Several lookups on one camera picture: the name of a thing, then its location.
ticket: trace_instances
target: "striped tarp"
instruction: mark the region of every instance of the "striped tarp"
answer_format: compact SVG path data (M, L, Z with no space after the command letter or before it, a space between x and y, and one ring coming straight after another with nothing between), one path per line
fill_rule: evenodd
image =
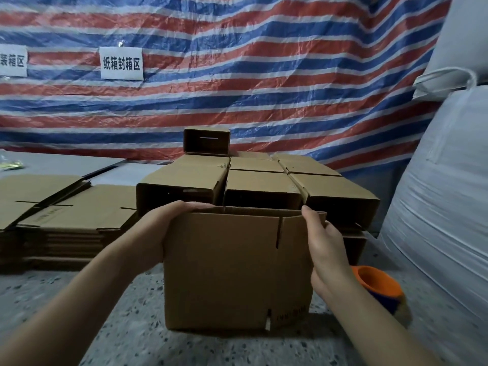
M0 148L174 159L188 125L234 150L345 174L408 160L437 106L411 102L450 0L2 0ZM100 78L100 46L143 48L144 82Z

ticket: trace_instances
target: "forearm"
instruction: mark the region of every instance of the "forearm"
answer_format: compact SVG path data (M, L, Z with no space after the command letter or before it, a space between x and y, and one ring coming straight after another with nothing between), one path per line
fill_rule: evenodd
M326 302L369 366L439 364L359 283L334 293Z
M104 249L0 349L8 366L78 365L133 276L123 252Z

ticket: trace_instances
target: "hand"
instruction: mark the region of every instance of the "hand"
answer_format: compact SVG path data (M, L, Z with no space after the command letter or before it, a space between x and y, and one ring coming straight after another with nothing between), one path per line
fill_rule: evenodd
M327 302L336 290L357 280L347 261L342 234L330 222L324 228L317 212L306 205L302 215L307 222L308 248L314 265L310 280L315 292Z
M207 203L177 201L155 208L109 247L124 253L132 276L137 276L162 262L162 241L172 219L194 209L212 207Z

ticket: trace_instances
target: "sign with chinese text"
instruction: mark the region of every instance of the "sign with chinese text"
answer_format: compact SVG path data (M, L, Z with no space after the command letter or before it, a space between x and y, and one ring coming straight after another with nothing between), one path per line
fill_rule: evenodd
M142 48L101 47L99 54L103 79L144 80Z
M0 45L0 75L27 77L27 46Z

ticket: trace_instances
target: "large white bag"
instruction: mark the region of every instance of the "large white bag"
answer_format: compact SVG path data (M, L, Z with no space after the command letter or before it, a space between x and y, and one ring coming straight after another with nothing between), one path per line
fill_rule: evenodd
M488 87L444 101L402 175L378 239L488 320Z
M453 0L425 74L461 67L473 70L481 82L487 81L487 56L488 0ZM427 92L416 90L414 98L442 101L452 89L465 87L467 79L461 71L438 75L425 84Z

